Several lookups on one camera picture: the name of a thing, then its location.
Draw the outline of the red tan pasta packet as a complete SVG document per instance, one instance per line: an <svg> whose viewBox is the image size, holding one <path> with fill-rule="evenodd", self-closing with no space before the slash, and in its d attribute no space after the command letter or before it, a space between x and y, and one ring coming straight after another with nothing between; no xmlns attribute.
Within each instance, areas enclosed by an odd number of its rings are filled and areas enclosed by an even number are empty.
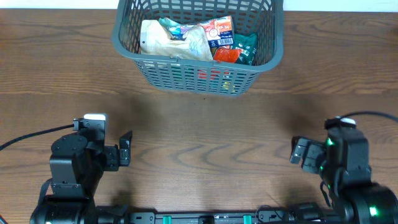
<svg viewBox="0 0 398 224"><path fill-rule="evenodd" d="M210 50L213 56L213 60L216 60L217 62L229 63L236 63L239 59L239 56L243 52L243 49L232 48L230 45L213 47Z"/></svg>

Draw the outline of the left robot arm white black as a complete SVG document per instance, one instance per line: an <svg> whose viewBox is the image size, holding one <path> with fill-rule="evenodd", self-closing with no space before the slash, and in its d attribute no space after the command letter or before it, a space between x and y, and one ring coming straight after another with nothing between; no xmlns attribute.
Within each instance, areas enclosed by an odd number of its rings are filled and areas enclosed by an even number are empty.
<svg viewBox="0 0 398 224"><path fill-rule="evenodd" d="M104 172L131 160L132 132L105 146L98 131L77 131L56 140L50 156L52 178L43 183L31 223L129 223L127 206L98 207L94 195Z"/></svg>

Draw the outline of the beige paper pouch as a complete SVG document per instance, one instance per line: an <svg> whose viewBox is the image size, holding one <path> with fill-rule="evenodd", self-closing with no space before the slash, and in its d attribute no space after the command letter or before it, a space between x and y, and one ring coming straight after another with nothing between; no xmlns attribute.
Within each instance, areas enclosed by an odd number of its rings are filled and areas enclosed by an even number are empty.
<svg viewBox="0 0 398 224"><path fill-rule="evenodd" d="M144 20L141 24L140 35L141 54L206 62L213 60L204 28L193 26L183 35L183 38L183 40L175 40L158 21Z"/></svg>

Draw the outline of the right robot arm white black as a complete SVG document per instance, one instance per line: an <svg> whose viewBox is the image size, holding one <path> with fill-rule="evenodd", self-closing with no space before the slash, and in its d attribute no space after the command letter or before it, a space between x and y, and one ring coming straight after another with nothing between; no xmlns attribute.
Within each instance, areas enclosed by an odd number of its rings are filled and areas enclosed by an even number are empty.
<svg viewBox="0 0 398 224"><path fill-rule="evenodd" d="M345 223L397 223L397 197L371 180L369 145L364 137L332 137L325 142L292 138L292 164L318 174L328 206Z"/></svg>

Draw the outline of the teal wet wipes pack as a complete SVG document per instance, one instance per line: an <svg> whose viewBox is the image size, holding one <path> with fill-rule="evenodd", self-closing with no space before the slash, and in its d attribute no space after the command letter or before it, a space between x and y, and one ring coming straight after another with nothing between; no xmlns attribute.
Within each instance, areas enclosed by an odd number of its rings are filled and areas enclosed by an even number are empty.
<svg viewBox="0 0 398 224"><path fill-rule="evenodd" d="M183 40L183 25L175 22L168 17L160 18L159 24L166 28L168 32L172 35L172 38L175 40Z"/></svg>

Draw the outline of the green Nescafe coffee bag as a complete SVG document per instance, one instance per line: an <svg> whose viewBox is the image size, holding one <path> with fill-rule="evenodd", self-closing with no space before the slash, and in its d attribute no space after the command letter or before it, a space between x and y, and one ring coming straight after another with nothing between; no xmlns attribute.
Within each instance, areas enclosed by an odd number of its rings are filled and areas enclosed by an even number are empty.
<svg viewBox="0 0 398 224"><path fill-rule="evenodd" d="M250 35L236 34L234 36L234 44L231 48L238 49L240 53L235 63L253 65L254 57L257 52L257 43L258 39L256 33Z"/></svg>

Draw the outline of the grey plastic basket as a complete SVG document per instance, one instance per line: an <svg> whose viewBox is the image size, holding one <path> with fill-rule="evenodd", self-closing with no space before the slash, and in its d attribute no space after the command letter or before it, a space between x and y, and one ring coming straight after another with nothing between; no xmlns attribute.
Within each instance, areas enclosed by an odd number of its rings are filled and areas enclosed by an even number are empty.
<svg viewBox="0 0 398 224"><path fill-rule="evenodd" d="M239 96L282 60L283 6L121 0L112 41L156 88Z"/></svg>

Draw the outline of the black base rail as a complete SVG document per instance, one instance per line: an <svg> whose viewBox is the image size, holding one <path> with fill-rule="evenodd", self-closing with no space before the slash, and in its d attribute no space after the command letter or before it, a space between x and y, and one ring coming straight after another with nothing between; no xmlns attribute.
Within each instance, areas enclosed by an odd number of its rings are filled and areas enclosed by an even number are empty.
<svg viewBox="0 0 398 224"><path fill-rule="evenodd" d="M129 214L129 222L134 224L258 224L304 222L293 213L283 210L276 212L267 208L257 212L224 213L154 213L134 212Z"/></svg>

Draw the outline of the Kleenex tissue multipack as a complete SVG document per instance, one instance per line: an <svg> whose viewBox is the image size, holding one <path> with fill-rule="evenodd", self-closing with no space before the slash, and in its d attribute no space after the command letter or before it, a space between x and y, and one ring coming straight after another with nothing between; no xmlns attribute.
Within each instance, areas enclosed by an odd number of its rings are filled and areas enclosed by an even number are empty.
<svg viewBox="0 0 398 224"><path fill-rule="evenodd" d="M234 44L234 27L231 16L181 25L177 29L178 34L175 34L175 38L183 39L183 35L193 26L204 28L210 48L230 47Z"/></svg>

